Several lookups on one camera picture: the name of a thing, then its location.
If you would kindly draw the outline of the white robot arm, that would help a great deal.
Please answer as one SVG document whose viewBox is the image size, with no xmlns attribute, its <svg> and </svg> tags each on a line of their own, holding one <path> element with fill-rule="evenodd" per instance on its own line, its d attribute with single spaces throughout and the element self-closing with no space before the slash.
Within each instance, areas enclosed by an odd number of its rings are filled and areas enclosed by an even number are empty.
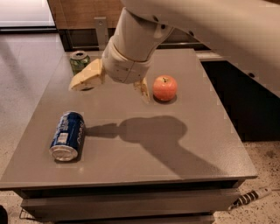
<svg viewBox="0 0 280 224">
<path fill-rule="evenodd" d="M 270 0 L 121 0 L 115 33 L 99 59 L 70 82 L 95 88 L 109 76 L 148 96 L 146 74 L 156 48 L 177 28 L 280 96 L 280 4 Z"/>
</svg>

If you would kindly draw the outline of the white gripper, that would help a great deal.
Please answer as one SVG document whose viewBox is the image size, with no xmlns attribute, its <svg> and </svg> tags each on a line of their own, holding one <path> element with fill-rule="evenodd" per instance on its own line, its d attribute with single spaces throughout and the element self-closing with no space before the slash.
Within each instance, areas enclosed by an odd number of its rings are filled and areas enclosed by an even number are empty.
<svg viewBox="0 0 280 224">
<path fill-rule="evenodd" d="M 106 74 L 116 82 L 131 84 L 140 94 L 144 102 L 149 102 L 150 92 L 147 80 L 144 78 L 151 62 L 137 62 L 122 56 L 113 43 L 108 43 L 101 59 L 95 59 L 77 73 L 69 84 L 72 91 L 83 91 L 96 88 L 105 81 Z"/>
</svg>

